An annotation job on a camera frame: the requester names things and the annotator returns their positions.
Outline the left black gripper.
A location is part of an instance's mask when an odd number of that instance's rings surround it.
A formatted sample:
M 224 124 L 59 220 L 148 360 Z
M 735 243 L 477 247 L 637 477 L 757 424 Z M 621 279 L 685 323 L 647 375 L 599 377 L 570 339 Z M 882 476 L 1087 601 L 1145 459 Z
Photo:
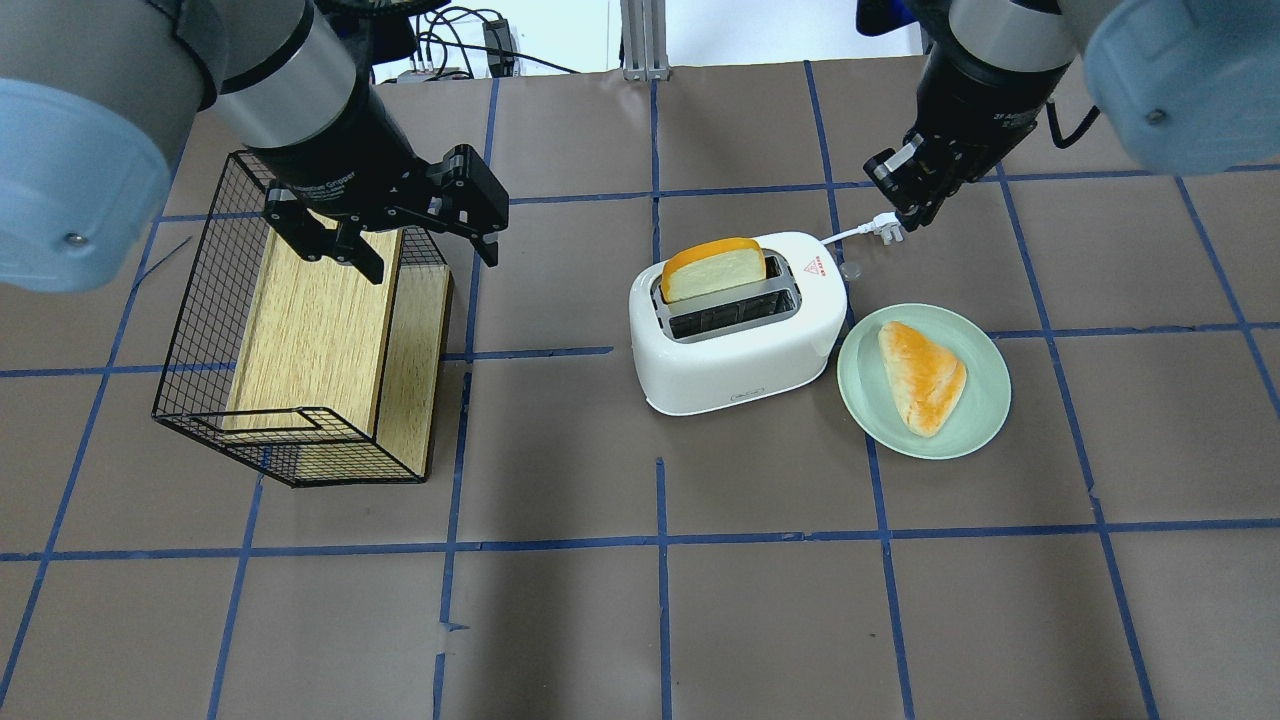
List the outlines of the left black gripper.
M 481 154 L 461 143 L 440 161 L 422 160 L 367 85 L 355 86 L 340 114 L 314 137 L 250 151 L 292 192 L 269 195 L 264 220 L 303 261 L 330 258 L 381 284 L 385 264 L 362 231 L 420 225 L 466 237 L 486 266 L 499 263 L 509 195 Z

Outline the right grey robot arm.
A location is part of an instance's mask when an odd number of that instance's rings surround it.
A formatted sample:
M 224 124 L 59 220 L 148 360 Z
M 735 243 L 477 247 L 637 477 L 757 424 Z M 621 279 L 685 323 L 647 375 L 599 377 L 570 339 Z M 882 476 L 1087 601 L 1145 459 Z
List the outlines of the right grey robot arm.
M 878 36 L 919 24 L 929 46 L 916 118 L 864 170 L 892 205 L 887 240 L 928 225 L 1041 117 L 1057 149 L 1100 117 L 1126 155 L 1166 176 L 1277 154 L 1275 1 L 859 1 Z

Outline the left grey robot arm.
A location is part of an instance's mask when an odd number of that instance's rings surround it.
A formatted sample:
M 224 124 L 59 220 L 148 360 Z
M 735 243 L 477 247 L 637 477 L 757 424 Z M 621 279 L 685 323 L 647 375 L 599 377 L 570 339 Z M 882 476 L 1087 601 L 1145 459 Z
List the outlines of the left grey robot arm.
M 215 110 L 271 173 L 262 218 L 305 261 L 378 284 L 367 232 L 465 237 L 489 266 L 509 196 L 468 145 L 419 158 L 332 19 L 434 1 L 5 1 L 3 282 L 95 290 L 161 210 L 196 115 Z

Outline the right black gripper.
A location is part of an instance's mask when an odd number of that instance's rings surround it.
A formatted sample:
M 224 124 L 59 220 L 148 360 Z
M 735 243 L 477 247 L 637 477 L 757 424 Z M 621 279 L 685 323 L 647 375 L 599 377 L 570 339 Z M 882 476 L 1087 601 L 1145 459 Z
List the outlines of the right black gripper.
M 986 177 L 1027 138 L 1065 72 L 1064 65 L 1009 70 L 959 46 L 933 46 L 902 147 L 864 164 L 895 213 L 905 217 L 905 231 L 929 225 L 946 199 Z

